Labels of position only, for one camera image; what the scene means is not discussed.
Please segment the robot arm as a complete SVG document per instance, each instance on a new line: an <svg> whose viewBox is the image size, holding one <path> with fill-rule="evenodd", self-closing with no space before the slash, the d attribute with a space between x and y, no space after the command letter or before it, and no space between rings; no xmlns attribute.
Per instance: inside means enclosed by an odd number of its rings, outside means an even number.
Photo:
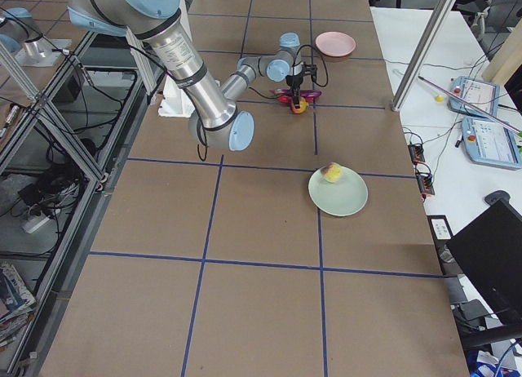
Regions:
<svg viewBox="0 0 522 377"><path fill-rule="evenodd" d="M13 7L1 14L1 44L15 54L24 49L31 60L43 60L48 49L32 14L23 7Z"/></svg>
<svg viewBox="0 0 522 377"><path fill-rule="evenodd" d="M156 53L176 86L195 110L189 130L200 144L242 151L254 137L254 118L241 111L237 98L259 77L284 81L290 102L301 100L305 76L316 77L316 66L306 64L296 33L284 33L274 55L240 59L237 70L218 85L181 24L181 0L69 0L69 18L86 30L123 37L133 33Z"/></svg>

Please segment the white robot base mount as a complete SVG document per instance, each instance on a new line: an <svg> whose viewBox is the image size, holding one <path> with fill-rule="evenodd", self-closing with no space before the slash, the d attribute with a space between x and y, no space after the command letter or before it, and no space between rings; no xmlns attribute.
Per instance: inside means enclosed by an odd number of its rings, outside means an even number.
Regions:
<svg viewBox="0 0 522 377"><path fill-rule="evenodd" d="M186 16L186 8L184 4L181 5L180 10L180 26L182 26L188 37L192 40L192 34ZM179 89L173 78L167 78L165 86L163 87L163 99L158 108L158 114L166 118L190 118L192 112L195 110L192 101Z"/></svg>

